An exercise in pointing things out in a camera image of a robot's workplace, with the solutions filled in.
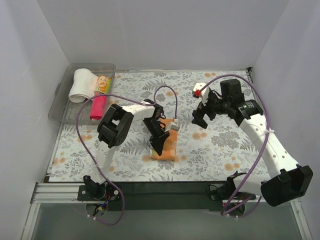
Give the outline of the orange blue patterned towel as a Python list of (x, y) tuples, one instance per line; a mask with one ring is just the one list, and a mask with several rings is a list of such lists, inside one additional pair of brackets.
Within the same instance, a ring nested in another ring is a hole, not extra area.
[(169, 130), (169, 137), (164, 142), (162, 154), (158, 155), (154, 148), (150, 147), (149, 157), (158, 161), (175, 161), (177, 151), (178, 131), (174, 129)]

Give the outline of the red microfiber towel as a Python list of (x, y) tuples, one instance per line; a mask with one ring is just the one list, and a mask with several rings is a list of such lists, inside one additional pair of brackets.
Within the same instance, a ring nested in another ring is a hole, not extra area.
[(89, 118), (94, 121), (100, 120), (105, 112), (106, 103), (107, 97), (105, 95), (96, 94), (92, 100)]

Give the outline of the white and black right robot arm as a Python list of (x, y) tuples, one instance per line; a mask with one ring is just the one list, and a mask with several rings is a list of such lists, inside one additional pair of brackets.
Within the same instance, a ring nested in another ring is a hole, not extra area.
[(213, 120), (216, 115), (227, 115), (249, 137), (259, 152), (256, 161), (263, 160), (268, 177), (236, 172), (227, 178), (226, 192), (232, 199), (243, 193), (258, 195), (272, 207), (304, 196), (313, 177), (308, 165), (300, 165), (284, 148), (270, 128), (267, 112), (254, 99), (246, 100), (237, 79), (220, 82), (221, 96), (209, 84), (196, 83), (192, 94), (201, 101), (192, 112), (192, 123), (202, 128), (208, 124), (204, 116)]

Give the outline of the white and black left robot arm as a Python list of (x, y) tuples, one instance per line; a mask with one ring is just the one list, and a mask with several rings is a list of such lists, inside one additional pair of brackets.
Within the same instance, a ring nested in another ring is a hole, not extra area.
[(96, 169), (83, 177), (90, 197), (101, 200), (106, 196), (104, 183), (107, 171), (117, 147), (127, 138), (132, 123), (142, 121), (145, 124), (150, 132), (149, 143), (157, 154), (162, 154), (165, 141), (170, 136), (166, 126), (160, 122), (163, 116), (164, 108), (150, 99), (130, 106), (112, 104), (109, 107), (97, 127)]

